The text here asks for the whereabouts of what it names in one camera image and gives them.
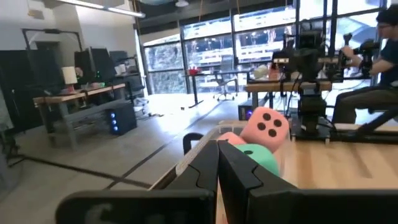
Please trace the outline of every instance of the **concrete floor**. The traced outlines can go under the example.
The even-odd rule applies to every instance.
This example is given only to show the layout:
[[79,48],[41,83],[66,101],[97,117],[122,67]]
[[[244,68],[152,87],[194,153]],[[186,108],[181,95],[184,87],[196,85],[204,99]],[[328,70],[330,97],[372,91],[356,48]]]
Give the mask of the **concrete floor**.
[[138,128],[117,138],[106,133],[91,135],[79,142],[78,151],[66,144],[49,147],[43,128],[19,136],[22,154],[81,170],[34,161],[16,165],[13,169],[18,169],[19,184],[0,197],[0,223],[55,223],[57,205],[74,192],[150,186],[183,157],[185,134],[205,134],[222,120],[237,119],[237,104],[246,100],[244,93],[235,101],[222,103],[211,95],[201,97],[206,98],[202,104],[182,111],[180,107],[193,102],[192,95],[152,96],[151,111],[163,113],[163,117],[142,119]]

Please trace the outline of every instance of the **ceiling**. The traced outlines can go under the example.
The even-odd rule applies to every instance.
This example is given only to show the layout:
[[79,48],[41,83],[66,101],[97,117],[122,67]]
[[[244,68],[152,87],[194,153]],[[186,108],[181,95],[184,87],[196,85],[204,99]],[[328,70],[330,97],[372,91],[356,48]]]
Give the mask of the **ceiling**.
[[[53,9],[57,6],[65,4],[65,3],[62,3],[62,2],[59,2],[56,0],[33,0],[33,1],[42,1],[44,3],[44,6],[49,9]],[[124,4],[124,0],[79,0],[79,1],[89,2],[89,3],[93,3],[93,4],[99,4],[99,5],[106,6],[106,7],[118,7],[118,6],[121,6]]]
[[164,24],[193,19],[197,21],[209,20],[211,17],[229,16],[230,9],[240,8],[240,12],[258,11],[291,4],[292,0],[186,0],[190,4],[186,7],[176,7],[177,0],[130,0],[136,2],[137,11],[146,14],[146,17],[139,19],[140,27],[163,26]]
[[151,5],[151,6],[158,6],[158,5],[161,5],[161,4],[174,2],[175,0],[139,0],[139,1],[144,3],[144,4]]

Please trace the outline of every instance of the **blue light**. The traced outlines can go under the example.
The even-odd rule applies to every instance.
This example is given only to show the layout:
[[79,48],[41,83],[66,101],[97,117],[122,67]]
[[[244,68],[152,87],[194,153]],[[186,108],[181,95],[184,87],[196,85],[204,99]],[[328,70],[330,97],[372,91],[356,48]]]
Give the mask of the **blue light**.
[[246,119],[249,119],[251,117],[251,115],[253,114],[253,111],[247,111],[246,112]]

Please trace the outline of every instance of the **pink die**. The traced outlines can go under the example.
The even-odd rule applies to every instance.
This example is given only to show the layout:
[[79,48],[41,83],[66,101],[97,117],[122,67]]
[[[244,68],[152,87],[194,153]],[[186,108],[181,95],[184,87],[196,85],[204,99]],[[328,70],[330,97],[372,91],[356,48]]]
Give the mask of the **pink die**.
[[241,137],[232,132],[223,134],[217,140],[227,140],[230,144],[246,144],[246,142]]
[[274,153],[286,140],[289,122],[270,108],[258,107],[253,111],[241,137],[249,144],[259,144]]

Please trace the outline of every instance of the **black cap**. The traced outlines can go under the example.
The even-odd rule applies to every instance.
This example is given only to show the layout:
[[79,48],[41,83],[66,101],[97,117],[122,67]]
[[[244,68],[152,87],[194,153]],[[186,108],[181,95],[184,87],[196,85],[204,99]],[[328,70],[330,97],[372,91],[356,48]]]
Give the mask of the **black cap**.
[[376,20],[377,22],[383,22],[392,26],[398,25],[398,4],[393,4],[390,8],[379,12]]

